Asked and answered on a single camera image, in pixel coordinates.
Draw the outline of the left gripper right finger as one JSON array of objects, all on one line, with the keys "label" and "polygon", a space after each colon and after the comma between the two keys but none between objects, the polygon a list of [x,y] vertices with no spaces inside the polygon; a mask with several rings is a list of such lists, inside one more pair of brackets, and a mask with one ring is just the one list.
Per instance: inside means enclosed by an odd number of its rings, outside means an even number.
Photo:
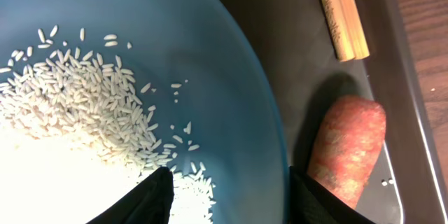
[{"label": "left gripper right finger", "polygon": [[290,166],[289,223],[374,224],[294,166]]}]

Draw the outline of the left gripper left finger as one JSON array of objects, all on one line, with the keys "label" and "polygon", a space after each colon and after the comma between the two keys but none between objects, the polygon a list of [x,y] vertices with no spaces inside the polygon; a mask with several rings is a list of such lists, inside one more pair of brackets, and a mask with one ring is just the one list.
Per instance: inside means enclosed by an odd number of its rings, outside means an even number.
[{"label": "left gripper left finger", "polygon": [[160,167],[88,224],[168,224],[173,201],[173,174]]}]

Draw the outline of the white rice pile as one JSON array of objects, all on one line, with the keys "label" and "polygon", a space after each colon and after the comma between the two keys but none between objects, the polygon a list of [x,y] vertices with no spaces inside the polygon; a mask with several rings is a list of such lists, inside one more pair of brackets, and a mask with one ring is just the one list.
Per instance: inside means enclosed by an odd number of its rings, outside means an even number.
[{"label": "white rice pile", "polygon": [[214,182],[178,167],[184,141],[143,101],[153,91],[117,54],[57,43],[58,29],[1,62],[1,222],[85,223],[166,167],[170,223],[211,223]]}]

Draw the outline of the orange carrot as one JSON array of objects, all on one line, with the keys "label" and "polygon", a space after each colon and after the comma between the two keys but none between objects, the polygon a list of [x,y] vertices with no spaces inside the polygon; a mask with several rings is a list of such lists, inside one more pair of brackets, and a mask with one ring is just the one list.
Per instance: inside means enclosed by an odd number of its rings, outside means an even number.
[{"label": "orange carrot", "polygon": [[386,136],[386,112],[375,101],[340,97],[318,129],[307,174],[354,209]]}]

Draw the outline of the large blue plate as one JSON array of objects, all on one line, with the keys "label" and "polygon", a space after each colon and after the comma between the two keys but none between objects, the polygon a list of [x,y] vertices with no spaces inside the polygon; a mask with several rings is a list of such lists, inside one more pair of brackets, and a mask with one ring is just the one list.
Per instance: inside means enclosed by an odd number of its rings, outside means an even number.
[{"label": "large blue plate", "polygon": [[219,0],[1,0],[1,60],[34,49],[120,56],[155,105],[157,137],[186,125],[176,166],[204,164],[215,183],[215,223],[285,223],[288,166],[281,119],[256,54]]}]

